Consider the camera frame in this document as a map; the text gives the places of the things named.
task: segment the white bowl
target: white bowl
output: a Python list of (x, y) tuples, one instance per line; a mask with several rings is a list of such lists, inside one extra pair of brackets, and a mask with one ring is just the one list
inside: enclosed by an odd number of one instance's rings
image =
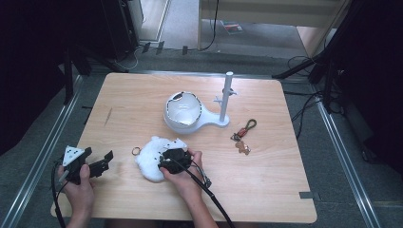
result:
[(202, 103), (191, 92), (179, 92), (166, 102), (164, 118), (167, 124), (176, 128), (193, 126), (202, 114)]

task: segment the plush keychain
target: plush keychain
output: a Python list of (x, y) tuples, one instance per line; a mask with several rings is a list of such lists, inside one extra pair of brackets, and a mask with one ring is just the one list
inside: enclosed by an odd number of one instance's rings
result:
[(162, 181), (163, 173), (160, 171), (159, 166), (161, 166), (160, 163), (162, 161), (167, 161), (163, 157), (163, 153), (173, 149), (182, 149), (184, 154), (187, 155), (185, 152), (187, 151), (187, 145), (180, 139), (170, 141), (158, 136), (151, 137), (151, 141), (148, 142), (141, 150), (141, 153), (136, 156), (136, 163), (139, 165), (140, 171), (144, 177), (154, 182)]

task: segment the black device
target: black device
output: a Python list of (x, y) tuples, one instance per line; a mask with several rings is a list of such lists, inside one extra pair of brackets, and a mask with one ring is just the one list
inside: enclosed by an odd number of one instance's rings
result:
[(183, 149), (168, 149), (160, 156), (158, 167), (166, 168), (171, 174), (178, 174), (188, 169), (191, 163), (191, 155)]
[[(92, 153), (91, 147), (85, 149), (85, 152), (65, 167), (65, 171), (68, 170), (68, 174), (66, 176), (66, 180), (70, 182), (74, 182), (75, 184), (80, 184), (80, 169), (83, 164), (86, 163), (86, 157), (88, 157)], [(104, 173), (104, 171), (109, 169), (109, 162), (113, 159), (113, 152), (110, 151), (104, 156), (103, 160), (96, 161), (89, 165), (90, 170), (90, 178), (100, 177)]]

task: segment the gray carpet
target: gray carpet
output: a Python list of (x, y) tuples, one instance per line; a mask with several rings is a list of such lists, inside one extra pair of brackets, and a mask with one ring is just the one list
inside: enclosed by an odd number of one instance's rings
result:
[[(249, 75), (251, 78), (265, 77), (281, 73), (287, 69), (287, 60), (269, 57), (251, 57), (218, 53), (190, 52), (182, 55), (175, 50), (165, 50), (156, 55), (155, 50), (145, 54), (138, 53), (139, 63), (130, 72), (144, 70), (187, 71)], [(127, 60), (127, 67), (134, 62)], [(57, 218), (50, 215), (52, 203), (50, 171), (52, 161), (59, 158), (66, 145), (75, 145), (85, 127), (84, 122), (89, 114), (82, 106), (93, 106), (105, 76), (110, 72), (104, 66), (91, 62), (93, 70), (90, 76), (84, 76), (84, 85), (74, 110), (68, 119), (48, 165), (39, 180), (29, 204), (20, 219), (18, 227), (57, 227)], [(311, 93), (311, 87), (304, 77), (293, 76), (282, 82), (286, 91)], [(299, 112), (307, 97), (286, 95), (290, 117)], [(47, 109), (33, 123), (24, 139), (5, 155), (0, 157), (0, 221), (11, 207), (13, 199), (22, 182), (43, 146), (49, 131), (62, 108), (64, 90), (48, 105)], [(403, 184), (399, 176), (389, 166), (371, 165), (364, 162), (359, 155), (358, 143), (348, 123), (342, 116), (335, 115), (339, 130), (346, 145), (352, 153), (357, 171), (363, 179), (370, 197), (376, 201), (403, 200)], [(298, 139), (301, 157), (305, 166), (308, 182), (313, 192), (318, 192), (321, 200), (316, 200), (317, 221), (313, 224), (266, 223), (260, 227), (365, 227), (364, 220), (355, 201), (355, 196), (341, 168), (332, 141), (320, 117), (317, 107), (306, 110), (303, 128)], [(398, 204), (378, 204), (376, 212), (384, 227), (399, 227), (403, 224), (403, 207)], [(90, 227), (102, 227), (102, 219), (93, 219)]]

